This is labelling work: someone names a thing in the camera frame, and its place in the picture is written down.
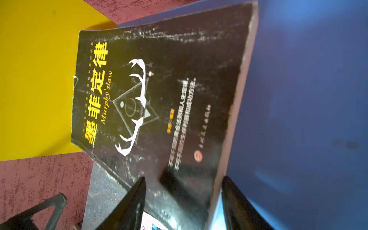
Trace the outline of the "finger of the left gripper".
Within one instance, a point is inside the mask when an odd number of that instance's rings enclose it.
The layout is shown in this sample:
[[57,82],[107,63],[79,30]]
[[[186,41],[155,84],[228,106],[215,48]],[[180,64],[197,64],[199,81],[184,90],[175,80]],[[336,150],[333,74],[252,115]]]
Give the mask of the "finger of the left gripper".
[[26,211],[17,214],[1,224],[1,230],[38,230],[33,216],[50,207],[55,207],[45,230],[55,230],[57,223],[63,213],[68,199],[63,193],[59,193]]

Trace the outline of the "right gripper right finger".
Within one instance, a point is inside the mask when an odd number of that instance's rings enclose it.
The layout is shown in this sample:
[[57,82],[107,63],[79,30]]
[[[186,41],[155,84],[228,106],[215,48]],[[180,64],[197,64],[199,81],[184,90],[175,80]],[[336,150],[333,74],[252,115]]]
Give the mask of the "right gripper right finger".
[[228,176],[222,180],[221,197],[227,230],[273,229]]

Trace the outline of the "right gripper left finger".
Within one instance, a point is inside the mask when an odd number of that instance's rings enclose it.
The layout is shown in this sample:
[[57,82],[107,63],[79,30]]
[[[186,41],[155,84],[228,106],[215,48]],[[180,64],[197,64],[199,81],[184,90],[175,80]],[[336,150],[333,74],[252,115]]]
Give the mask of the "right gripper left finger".
[[146,180],[140,177],[98,230],[139,230],[146,198]]

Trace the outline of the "black Murphy's law book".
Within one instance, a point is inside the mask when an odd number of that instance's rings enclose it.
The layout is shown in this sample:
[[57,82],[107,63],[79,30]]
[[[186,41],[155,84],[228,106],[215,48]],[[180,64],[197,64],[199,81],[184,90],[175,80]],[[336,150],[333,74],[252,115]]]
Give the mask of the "black Murphy's law book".
[[146,180],[145,211],[170,230],[210,226],[258,27],[257,1],[79,33],[71,142]]

